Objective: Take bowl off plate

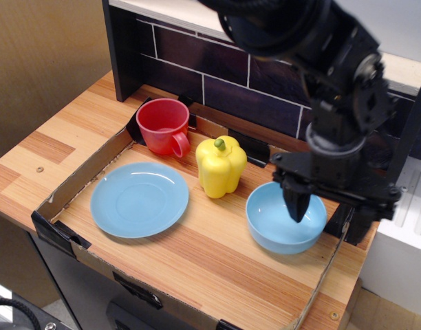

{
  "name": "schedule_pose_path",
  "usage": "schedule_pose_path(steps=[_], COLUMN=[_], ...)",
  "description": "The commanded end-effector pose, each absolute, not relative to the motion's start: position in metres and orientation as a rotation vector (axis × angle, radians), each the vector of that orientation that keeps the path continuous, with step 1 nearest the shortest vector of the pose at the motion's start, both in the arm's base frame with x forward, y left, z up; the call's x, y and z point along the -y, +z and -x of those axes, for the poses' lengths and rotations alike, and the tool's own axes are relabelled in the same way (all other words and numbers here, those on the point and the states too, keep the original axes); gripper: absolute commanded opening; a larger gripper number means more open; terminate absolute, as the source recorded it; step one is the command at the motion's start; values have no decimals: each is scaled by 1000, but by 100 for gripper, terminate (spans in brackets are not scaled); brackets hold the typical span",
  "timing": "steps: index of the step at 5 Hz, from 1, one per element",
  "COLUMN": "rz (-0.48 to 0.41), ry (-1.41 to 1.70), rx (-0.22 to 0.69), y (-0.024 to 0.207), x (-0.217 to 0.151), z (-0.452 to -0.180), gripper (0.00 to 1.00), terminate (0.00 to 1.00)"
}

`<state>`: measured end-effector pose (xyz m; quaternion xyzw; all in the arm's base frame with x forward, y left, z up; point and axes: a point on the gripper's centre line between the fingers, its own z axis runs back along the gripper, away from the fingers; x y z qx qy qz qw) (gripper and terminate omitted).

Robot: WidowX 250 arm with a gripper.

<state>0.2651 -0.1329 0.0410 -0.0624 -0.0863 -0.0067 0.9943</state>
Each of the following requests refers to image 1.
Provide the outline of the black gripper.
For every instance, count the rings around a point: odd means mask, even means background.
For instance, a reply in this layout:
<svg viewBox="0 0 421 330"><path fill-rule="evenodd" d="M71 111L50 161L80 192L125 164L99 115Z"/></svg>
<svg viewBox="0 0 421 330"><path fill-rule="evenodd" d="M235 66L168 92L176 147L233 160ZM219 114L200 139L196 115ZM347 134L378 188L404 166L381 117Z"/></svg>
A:
<svg viewBox="0 0 421 330"><path fill-rule="evenodd" d="M315 152L275 153L273 180L283 189L291 218L300 223L311 195L355 208L347 242L358 245L373 222L393 219L400 189L364 163L359 155L337 158Z"/></svg>

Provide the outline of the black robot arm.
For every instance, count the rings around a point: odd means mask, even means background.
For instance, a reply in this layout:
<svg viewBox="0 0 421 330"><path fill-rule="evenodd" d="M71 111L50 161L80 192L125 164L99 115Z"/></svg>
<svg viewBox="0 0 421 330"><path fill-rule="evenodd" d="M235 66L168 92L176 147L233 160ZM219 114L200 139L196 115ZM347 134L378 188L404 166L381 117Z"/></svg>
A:
<svg viewBox="0 0 421 330"><path fill-rule="evenodd" d="M232 42L301 76L312 109L309 151L276 153L273 179L301 221L317 195L345 207L344 239L357 245L390 219L400 191L364 158L368 137L394 114L378 42L334 1L206 1Z"/></svg>

